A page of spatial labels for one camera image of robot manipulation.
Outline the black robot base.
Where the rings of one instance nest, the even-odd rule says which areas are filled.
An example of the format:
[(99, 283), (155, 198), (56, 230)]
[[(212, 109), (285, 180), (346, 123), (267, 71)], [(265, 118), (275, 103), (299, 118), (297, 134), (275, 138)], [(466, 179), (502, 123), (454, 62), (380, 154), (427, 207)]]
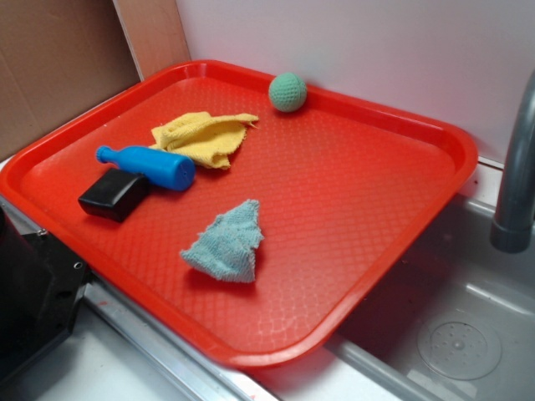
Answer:
[(1, 384), (74, 330), (87, 263), (52, 234), (21, 234), (1, 212)]

